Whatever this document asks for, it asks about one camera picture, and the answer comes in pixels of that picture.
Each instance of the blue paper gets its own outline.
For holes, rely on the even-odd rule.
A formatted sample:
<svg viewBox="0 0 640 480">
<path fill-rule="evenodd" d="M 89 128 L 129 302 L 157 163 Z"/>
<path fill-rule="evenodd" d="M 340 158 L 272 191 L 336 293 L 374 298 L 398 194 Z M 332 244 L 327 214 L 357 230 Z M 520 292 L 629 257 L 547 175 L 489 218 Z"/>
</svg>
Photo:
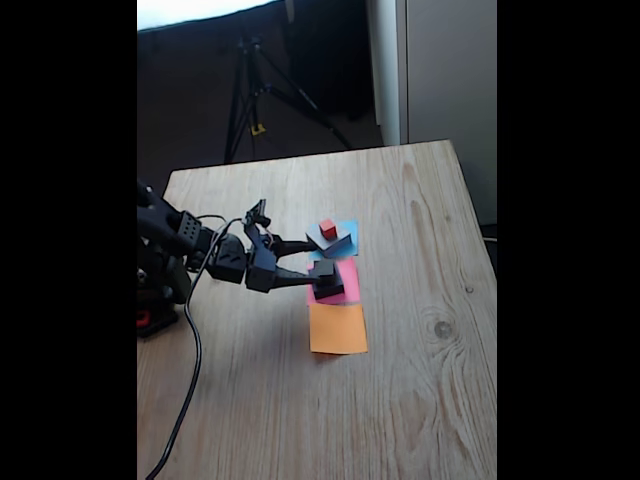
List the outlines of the blue paper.
<svg viewBox="0 0 640 480">
<path fill-rule="evenodd" d="M 328 258 L 341 258 L 341 257 L 352 257 L 358 254 L 358 221 L 351 220 L 348 222 L 338 222 L 338 225 L 345 230 L 348 230 L 351 234 L 351 244 L 345 245 L 339 250 L 336 250 L 333 255 Z M 309 254 L 309 260 L 321 260 L 325 258 L 322 255 L 322 252 L 319 250 L 315 250 Z"/>
</svg>

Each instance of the wooden table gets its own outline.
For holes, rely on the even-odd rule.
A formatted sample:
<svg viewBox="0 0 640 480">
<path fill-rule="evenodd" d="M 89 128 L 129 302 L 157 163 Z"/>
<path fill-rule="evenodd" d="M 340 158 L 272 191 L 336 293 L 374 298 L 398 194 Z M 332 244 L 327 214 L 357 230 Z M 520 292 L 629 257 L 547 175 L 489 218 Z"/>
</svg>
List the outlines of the wooden table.
<svg viewBox="0 0 640 480">
<path fill-rule="evenodd" d="M 497 476 L 496 278 L 450 142 L 176 171 L 165 198 L 227 218 L 266 198 L 270 230 L 291 240 L 325 217 L 357 219 L 369 353 L 309 351 L 305 287 L 265 295 L 203 276 L 202 371 L 159 479 Z M 194 358 L 183 318 L 138 343 L 139 478 Z"/>
</svg>

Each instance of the colored paper square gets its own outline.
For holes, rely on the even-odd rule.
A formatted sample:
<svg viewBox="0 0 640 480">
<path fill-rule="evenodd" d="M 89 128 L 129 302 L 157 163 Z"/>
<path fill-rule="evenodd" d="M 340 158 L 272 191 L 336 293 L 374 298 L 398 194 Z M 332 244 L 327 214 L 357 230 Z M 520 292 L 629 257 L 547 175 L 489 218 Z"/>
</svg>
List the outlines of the colored paper square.
<svg viewBox="0 0 640 480">
<path fill-rule="evenodd" d="M 350 220 L 347 222 L 338 222 L 338 225 L 347 230 L 351 234 L 351 243 L 336 250 L 328 258 L 352 257 L 358 254 L 358 221 Z M 324 258 L 322 252 L 314 250 L 309 254 L 309 260 L 320 260 Z"/>
<path fill-rule="evenodd" d="M 369 351 L 362 305 L 309 305 L 309 323 L 312 352 L 346 355 Z"/>
<path fill-rule="evenodd" d="M 316 300 L 313 294 L 313 287 L 307 285 L 307 305 L 313 303 L 322 303 L 325 305 L 337 305 L 339 303 L 358 303 L 360 301 L 360 282 L 358 281 L 358 269 L 356 268 L 356 260 L 353 257 L 336 260 L 336 266 L 342 283 L 344 283 L 344 293 L 331 295 L 330 297 Z M 307 270 L 311 271 L 313 264 L 307 266 Z"/>
</svg>

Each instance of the dark background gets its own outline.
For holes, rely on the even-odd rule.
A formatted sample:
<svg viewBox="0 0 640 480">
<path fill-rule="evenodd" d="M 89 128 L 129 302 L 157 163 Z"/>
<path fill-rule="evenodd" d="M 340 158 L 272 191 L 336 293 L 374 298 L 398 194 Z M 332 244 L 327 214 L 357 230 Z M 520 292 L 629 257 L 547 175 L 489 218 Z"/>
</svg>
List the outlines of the dark background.
<svg viewBox="0 0 640 480">
<path fill-rule="evenodd" d="M 305 0 L 287 21 L 284 2 L 138 34 L 138 177 L 157 191 L 172 170 L 219 165 L 224 156 L 242 28 L 330 115 L 354 148 L 381 147 L 364 0 Z M 262 59 L 265 82 L 291 92 Z M 324 127 L 262 95 L 267 133 L 248 133 L 234 163 L 344 150 Z"/>
</svg>

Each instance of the softbox light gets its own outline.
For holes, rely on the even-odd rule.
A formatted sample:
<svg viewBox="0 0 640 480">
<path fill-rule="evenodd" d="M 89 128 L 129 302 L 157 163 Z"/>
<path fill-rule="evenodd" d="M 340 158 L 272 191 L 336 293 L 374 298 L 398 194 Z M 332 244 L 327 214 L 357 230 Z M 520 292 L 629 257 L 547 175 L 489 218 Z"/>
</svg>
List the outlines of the softbox light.
<svg viewBox="0 0 640 480">
<path fill-rule="evenodd" d="M 138 31 L 215 18 L 275 0 L 137 0 Z"/>
</svg>

